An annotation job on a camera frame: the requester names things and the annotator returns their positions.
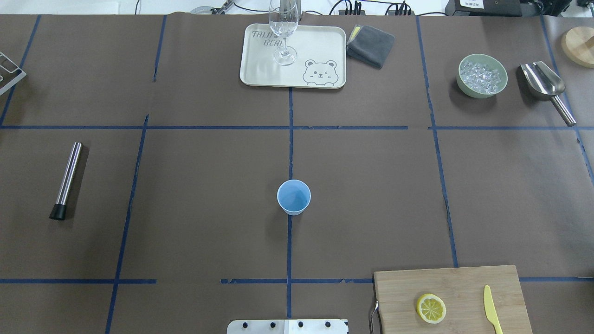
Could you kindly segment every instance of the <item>ice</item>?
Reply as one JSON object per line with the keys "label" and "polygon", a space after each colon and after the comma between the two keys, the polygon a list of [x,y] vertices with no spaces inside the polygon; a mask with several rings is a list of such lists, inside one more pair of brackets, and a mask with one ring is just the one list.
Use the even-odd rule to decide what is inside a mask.
{"label": "ice", "polygon": [[460,66],[460,77],[468,87],[482,94],[496,94],[501,83],[499,70],[489,70],[485,64],[468,60]]}

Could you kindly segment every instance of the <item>gray cloth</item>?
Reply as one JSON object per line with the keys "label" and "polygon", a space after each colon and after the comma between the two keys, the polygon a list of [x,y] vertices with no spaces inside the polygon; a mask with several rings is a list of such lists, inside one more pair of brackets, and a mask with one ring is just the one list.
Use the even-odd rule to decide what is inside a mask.
{"label": "gray cloth", "polygon": [[394,35],[385,31],[362,26],[346,46],[346,54],[373,67],[381,68],[392,50],[395,39]]}

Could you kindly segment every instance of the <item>yellow knife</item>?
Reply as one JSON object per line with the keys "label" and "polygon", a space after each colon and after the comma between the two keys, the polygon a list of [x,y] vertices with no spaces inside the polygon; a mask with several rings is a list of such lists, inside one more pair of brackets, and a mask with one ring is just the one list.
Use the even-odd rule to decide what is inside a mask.
{"label": "yellow knife", "polygon": [[499,324],[499,318],[497,317],[497,312],[495,311],[495,304],[493,304],[491,287],[488,285],[485,285],[484,300],[486,318],[493,324],[493,327],[495,327],[495,333],[503,334],[503,331],[501,330],[501,325]]}

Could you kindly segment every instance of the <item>white background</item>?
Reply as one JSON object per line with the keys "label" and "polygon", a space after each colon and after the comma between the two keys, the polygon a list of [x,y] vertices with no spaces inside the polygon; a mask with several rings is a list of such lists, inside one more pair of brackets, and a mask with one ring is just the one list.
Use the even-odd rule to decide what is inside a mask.
{"label": "white background", "polygon": [[[303,11],[314,10],[327,15],[337,0],[302,0]],[[570,8],[563,13],[566,17],[592,17],[590,10],[575,5],[573,0]],[[196,7],[220,7],[225,0],[141,0],[140,14],[170,14],[172,12],[189,12]],[[431,11],[444,11],[448,0],[407,0],[416,14]],[[242,7],[267,10],[267,0],[236,0]],[[134,14],[136,0],[0,0],[0,14]],[[334,10],[343,9],[340,4]],[[388,5],[363,3],[363,9],[368,15],[384,15]],[[237,7],[229,10],[228,14],[248,14]]]}

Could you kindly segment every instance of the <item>lemon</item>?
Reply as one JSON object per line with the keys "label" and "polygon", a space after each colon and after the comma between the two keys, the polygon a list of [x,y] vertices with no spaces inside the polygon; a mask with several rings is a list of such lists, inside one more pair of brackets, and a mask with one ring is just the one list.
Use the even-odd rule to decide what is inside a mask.
{"label": "lemon", "polygon": [[416,312],[428,323],[440,323],[446,317],[446,305],[434,294],[424,294],[416,302]]}

